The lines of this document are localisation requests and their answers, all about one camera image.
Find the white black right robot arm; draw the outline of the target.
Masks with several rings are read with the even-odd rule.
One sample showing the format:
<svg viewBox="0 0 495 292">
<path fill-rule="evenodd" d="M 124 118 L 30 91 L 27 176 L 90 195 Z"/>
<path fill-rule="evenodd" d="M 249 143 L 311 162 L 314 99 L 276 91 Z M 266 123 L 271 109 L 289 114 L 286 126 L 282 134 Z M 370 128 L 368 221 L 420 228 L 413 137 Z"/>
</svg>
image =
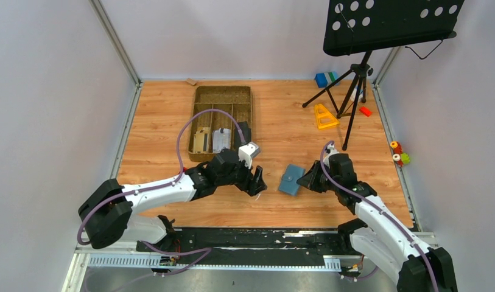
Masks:
<svg viewBox="0 0 495 292">
<path fill-rule="evenodd" d="M 451 255 L 433 248 L 407 229 L 377 192 L 360 181 L 346 153 L 315 161 L 297 180 L 311 191 L 335 193 L 356 216 L 338 226 L 337 246 L 345 254 L 368 256 L 395 284 L 397 291 L 457 291 Z"/>
</svg>

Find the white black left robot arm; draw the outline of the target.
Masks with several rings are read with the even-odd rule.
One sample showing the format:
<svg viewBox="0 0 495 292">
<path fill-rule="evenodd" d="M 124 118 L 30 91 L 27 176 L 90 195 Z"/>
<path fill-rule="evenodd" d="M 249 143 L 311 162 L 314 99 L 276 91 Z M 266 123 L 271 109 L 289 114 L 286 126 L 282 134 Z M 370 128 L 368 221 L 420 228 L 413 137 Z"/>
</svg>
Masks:
<svg viewBox="0 0 495 292">
<path fill-rule="evenodd" d="M 132 218 L 141 212 L 172 203 L 199 200 L 222 186 L 236 186 L 249 196 L 267 189 L 260 166 L 249 168 L 244 161 L 201 162 L 179 175 L 137 185 L 120 185 L 107 179 L 79 207 L 81 226 L 77 241 L 94 249 L 116 243 L 132 229 Z"/>
</svg>

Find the white card in tray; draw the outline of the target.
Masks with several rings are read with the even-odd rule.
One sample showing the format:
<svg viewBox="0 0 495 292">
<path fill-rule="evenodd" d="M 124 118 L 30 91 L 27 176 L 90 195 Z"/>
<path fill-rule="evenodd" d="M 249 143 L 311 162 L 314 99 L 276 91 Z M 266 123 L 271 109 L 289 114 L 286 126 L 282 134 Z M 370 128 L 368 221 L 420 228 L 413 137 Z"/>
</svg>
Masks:
<svg viewBox="0 0 495 292">
<path fill-rule="evenodd" d="M 219 128 L 212 132 L 212 152 L 220 153 L 223 149 L 231 148 L 231 130 Z"/>
</svg>

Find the tan cards in tray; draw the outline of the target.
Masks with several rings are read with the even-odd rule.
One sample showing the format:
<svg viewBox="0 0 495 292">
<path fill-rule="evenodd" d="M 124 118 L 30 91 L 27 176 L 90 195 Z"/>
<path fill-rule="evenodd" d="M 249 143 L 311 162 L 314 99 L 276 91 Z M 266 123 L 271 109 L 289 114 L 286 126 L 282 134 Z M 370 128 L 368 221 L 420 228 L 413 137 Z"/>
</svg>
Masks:
<svg viewBox="0 0 495 292">
<path fill-rule="evenodd" d="M 198 127 L 196 132 L 194 133 L 192 152 L 193 153 L 209 152 L 210 138 L 211 138 L 210 127 Z"/>
</svg>

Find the black wallet in tray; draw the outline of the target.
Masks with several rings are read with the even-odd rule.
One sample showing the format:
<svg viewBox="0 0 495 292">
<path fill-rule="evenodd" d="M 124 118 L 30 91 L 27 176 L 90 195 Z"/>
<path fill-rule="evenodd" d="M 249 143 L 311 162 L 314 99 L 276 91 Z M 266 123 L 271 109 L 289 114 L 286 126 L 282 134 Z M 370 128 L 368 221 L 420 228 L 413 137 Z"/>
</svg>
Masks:
<svg viewBox="0 0 495 292">
<path fill-rule="evenodd" d="M 242 137 L 244 138 L 246 143 L 250 143 L 252 141 L 252 133 L 251 133 L 251 128 L 249 127 L 249 124 L 247 121 L 243 122 L 238 122 L 238 125 L 240 127 L 240 130 L 242 132 Z M 242 140 L 240 138 L 240 134 L 238 133 L 237 130 L 234 131 L 234 146 L 235 147 L 240 147 L 242 146 Z"/>
</svg>

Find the yellow triangular toy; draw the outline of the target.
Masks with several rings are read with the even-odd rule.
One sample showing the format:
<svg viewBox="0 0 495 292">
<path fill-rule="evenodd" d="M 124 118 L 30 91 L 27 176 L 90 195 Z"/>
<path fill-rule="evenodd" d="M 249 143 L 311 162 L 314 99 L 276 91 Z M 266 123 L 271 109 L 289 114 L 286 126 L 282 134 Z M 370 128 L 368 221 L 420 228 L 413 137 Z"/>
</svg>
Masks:
<svg viewBox="0 0 495 292">
<path fill-rule="evenodd" d="M 319 130 L 326 130 L 340 125 L 339 120 L 323 104 L 314 105 L 316 126 Z"/>
</svg>

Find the woven compartment tray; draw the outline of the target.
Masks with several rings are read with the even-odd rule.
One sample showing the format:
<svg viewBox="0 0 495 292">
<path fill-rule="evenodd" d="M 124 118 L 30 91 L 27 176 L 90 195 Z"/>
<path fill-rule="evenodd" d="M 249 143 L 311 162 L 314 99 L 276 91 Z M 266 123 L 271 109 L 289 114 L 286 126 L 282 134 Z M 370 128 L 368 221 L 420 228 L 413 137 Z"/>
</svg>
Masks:
<svg viewBox="0 0 495 292">
<path fill-rule="evenodd" d="M 216 154 L 212 152 L 212 132 L 219 128 L 229 128 L 231 130 L 231 148 L 234 146 L 235 122 L 247 121 L 251 128 L 253 137 L 253 98 L 249 86 L 198 86 L 194 95 L 193 114 L 204 110 L 222 110 L 232 118 L 218 112 L 208 112 L 199 115 L 191 123 L 191 135 L 188 143 L 189 159 L 193 162 L 209 161 Z M 192 146 L 194 133 L 198 127 L 210 127 L 211 138 L 209 140 L 209 152 L 193 153 Z"/>
</svg>

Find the red block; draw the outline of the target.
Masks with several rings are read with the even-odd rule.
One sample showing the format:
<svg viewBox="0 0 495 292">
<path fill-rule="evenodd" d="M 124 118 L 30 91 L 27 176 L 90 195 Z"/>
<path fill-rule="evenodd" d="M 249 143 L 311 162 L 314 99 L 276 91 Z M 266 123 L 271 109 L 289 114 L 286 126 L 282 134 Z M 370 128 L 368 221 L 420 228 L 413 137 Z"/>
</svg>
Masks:
<svg viewBox="0 0 495 292">
<path fill-rule="evenodd" d="M 373 112 L 365 106 L 361 106 L 359 111 L 366 117 L 370 117 L 373 114 Z"/>
</svg>

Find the colourful toy stack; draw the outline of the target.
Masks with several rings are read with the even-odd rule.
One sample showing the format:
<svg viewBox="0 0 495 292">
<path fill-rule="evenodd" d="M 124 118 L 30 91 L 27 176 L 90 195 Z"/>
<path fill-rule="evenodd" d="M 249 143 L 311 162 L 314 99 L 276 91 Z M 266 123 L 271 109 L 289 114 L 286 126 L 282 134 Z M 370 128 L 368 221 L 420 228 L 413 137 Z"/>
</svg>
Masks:
<svg viewBox="0 0 495 292">
<path fill-rule="evenodd" d="M 393 161 L 398 166 L 403 167 L 410 163 L 410 156 L 403 151 L 402 146 L 398 141 L 391 141 L 389 146 L 393 152 Z"/>
</svg>

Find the blue green block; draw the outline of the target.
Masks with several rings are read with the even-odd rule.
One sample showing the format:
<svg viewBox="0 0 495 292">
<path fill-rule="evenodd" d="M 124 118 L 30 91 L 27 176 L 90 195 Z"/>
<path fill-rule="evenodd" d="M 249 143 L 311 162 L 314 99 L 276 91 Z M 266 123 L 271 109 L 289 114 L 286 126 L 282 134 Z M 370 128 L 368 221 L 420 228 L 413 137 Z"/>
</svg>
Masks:
<svg viewBox="0 0 495 292">
<path fill-rule="evenodd" d="M 318 73 L 315 75 L 315 82 L 318 88 L 325 88 L 339 78 L 335 71 Z"/>
</svg>

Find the small cardboard scrap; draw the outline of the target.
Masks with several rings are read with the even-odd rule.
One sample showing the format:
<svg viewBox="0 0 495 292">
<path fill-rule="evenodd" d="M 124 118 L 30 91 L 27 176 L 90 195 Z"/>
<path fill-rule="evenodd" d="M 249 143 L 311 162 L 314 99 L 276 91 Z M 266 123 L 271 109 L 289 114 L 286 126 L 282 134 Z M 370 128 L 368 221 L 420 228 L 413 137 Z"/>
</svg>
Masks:
<svg viewBox="0 0 495 292">
<path fill-rule="evenodd" d="M 187 78 L 185 82 L 191 86 L 195 86 L 197 84 L 197 81 L 191 78 Z"/>
</svg>

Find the black music stand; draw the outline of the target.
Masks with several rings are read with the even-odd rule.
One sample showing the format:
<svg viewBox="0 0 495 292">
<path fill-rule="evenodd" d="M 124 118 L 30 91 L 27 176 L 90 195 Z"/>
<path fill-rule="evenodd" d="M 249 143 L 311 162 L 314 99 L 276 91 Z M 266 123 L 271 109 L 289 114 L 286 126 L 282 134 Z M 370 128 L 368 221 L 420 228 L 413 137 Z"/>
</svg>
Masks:
<svg viewBox="0 0 495 292">
<path fill-rule="evenodd" d="M 367 79 L 373 73 L 368 60 L 373 51 L 416 43 L 438 41 L 456 37 L 454 30 L 463 0 L 444 1 L 330 1 L 323 39 L 323 52 L 341 57 L 363 54 L 360 63 L 354 63 L 338 79 L 323 88 L 319 94 L 354 74 L 337 117 L 346 116 L 346 106 L 355 94 L 352 112 L 343 143 L 348 148 L 349 136 L 359 102 L 366 101 Z"/>
</svg>

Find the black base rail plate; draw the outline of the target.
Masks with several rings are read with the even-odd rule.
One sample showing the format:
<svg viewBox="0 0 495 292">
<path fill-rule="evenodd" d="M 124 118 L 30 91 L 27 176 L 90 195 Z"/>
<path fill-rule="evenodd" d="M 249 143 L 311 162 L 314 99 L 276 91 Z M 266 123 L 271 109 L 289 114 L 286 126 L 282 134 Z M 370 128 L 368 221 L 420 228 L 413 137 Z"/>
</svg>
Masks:
<svg viewBox="0 0 495 292">
<path fill-rule="evenodd" d="M 219 266 L 321 266 L 326 256 L 362 257 L 336 229 L 181 228 L 153 248 L 176 252 L 177 264 Z"/>
</svg>

